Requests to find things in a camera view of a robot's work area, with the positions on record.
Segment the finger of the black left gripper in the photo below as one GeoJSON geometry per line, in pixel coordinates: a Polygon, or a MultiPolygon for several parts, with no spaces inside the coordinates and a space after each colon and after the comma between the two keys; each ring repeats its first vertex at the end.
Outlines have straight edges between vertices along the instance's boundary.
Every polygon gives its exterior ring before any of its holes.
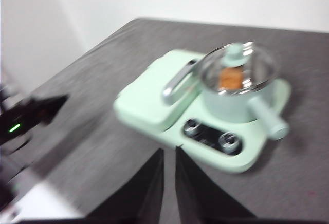
{"type": "Polygon", "coordinates": [[[49,125],[68,100],[68,94],[36,99],[34,117],[39,123],[49,125]]]}

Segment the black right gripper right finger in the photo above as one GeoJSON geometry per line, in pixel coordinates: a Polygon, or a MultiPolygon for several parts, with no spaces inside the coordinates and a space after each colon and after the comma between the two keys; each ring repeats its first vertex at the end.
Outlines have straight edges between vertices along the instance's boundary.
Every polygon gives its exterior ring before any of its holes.
{"type": "Polygon", "coordinates": [[[255,215],[219,187],[177,147],[175,191],[181,223],[247,223],[255,215]]]}

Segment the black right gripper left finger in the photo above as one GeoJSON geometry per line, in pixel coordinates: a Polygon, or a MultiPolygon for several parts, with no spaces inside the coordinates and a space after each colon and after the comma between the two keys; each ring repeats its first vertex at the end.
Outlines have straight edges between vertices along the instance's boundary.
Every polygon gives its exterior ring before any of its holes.
{"type": "Polygon", "coordinates": [[[164,151],[158,149],[135,175],[88,214],[95,223],[159,223],[164,192],[164,151]]]}

